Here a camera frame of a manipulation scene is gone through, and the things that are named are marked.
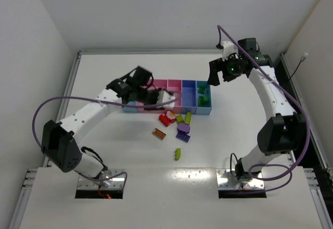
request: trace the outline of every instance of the yellow-green lego brick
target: yellow-green lego brick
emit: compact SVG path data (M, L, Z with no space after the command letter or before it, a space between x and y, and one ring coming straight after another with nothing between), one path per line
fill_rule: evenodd
M179 160L181 158L181 149L177 148L175 152L175 160Z
M190 112L188 112L186 114L186 118L185 118L185 124L189 125L190 122L191 122L191 117L192 117L192 114Z
M185 121L184 121L184 119L183 119L183 117L182 117L181 115L176 116L176 120L177 120L177 123L178 123L178 124L179 124L179 123L185 123Z

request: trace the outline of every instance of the black cable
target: black cable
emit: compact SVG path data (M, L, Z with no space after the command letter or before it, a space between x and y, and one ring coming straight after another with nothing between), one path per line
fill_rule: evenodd
M150 81L150 83L149 83L148 85L146 85L146 88L145 88L145 89L150 88L151 86L153 86L153 84L154 84L154 77L151 75L151 81Z
M92 150L91 148L88 148L88 147L81 147L81 151L82 152L86 152L86 151L88 151L88 152L91 152L92 154L94 154L94 155L96 155L96 157L99 159L99 161L101 162L101 163L103 163L103 160L102 160L102 158L98 155L98 153L96 153L94 150Z
M298 63L298 65L297 65L297 67L296 67L296 69L295 69L295 71L291 74L291 76L290 76L289 79L284 83L284 85L286 85L286 84L291 80L291 78L293 77L293 75L296 73L296 71L297 71L298 68L300 67L301 63L302 63L302 60L300 60L300 62Z
M232 53L232 54L230 54L230 55L228 56L228 59L230 59L230 57L233 56L233 55L237 55L237 57L239 58L239 55L238 55L237 53Z
M232 172L233 156L235 157L236 162L238 162L237 156L236 156L234 153L231 153L231 155L230 155L230 174L231 174L233 177L237 177L237 175L233 175L233 172Z
M259 46L259 43L256 41L255 42L257 45L258 45L258 51L259 51L259 53L260 53L260 46Z

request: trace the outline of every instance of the orange lego brick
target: orange lego brick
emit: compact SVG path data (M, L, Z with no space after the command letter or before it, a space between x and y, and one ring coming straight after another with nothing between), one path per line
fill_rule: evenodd
M152 132L153 135L155 135L156 137L159 137L161 140L164 139L164 137L166 136L166 134L164 134L161 130L159 129L154 129L154 131Z

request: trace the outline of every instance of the white panel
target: white panel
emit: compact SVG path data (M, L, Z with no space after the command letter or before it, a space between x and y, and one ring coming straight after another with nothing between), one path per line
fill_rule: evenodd
M215 48L216 25L274 59L316 0L42 0L75 50Z
M218 56L84 55L72 95L94 97L101 86L137 65L151 70L155 79L206 80L208 62ZM302 168L294 171L291 184L267 199L218 199L214 168L228 168L231 152L242 157L255 146L265 112L244 75L211 92L212 112L192 116L188 143L175 138L176 124L164 127L156 113L105 118L82 145L92 147L109 167L128 170L124 199L74 200L75 173L61 173L55 166L39 169L21 228L321 228ZM83 105L71 100L67 115ZM151 134L154 128L167 134L163 141ZM176 148L182 149L178 161ZM287 156L273 163L288 164ZM263 175L281 171L267 168Z
M293 76L308 110L324 158L333 166L333 0L321 0L292 42L286 57L293 72L304 52L309 55Z
M43 155L31 132L38 105L61 95L73 56L40 0L0 0L0 228L8 228L27 168ZM37 118L37 134L59 103Z
M123 200L75 200L75 173L40 168L20 229L322 228L302 168L294 170L288 186L266 199L241 200L219 199L212 168L128 169L128 173Z

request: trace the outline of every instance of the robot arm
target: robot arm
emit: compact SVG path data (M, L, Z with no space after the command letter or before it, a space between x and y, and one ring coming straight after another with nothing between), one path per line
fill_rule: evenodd
M256 48L255 39L243 39L238 44L247 51L274 81L275 71L268 55L261 55ZM298 148L302 142L306 127L302 114L297 112L288 103L285 95L273 85L252 63L241 53L237 54L234 44L225 41L223 56L211 61L208 83L217 86L220 84L217 73L222 71L224 81L231 81L242 74L246 74L254 85L266 113L266 124L257 136L258 144L236 164L235 170L238 179L248 180L248 171L255 164L266 165L281 154L286 154ZM253 173L259 173L262 167L253 168Z
M137 67L127 75L115 79L91 102L73 115L59 122L48 121L44 125L42 152L63 172L74 170L88 177L97 177L107 167L97 158L81 152L82 138L120 106L109 105L105 101L127 104L139 101L145 105L161 104L175 99L172 93L162 88L148 90L153 86L151 72ZM159 107L173 108L174 103Z

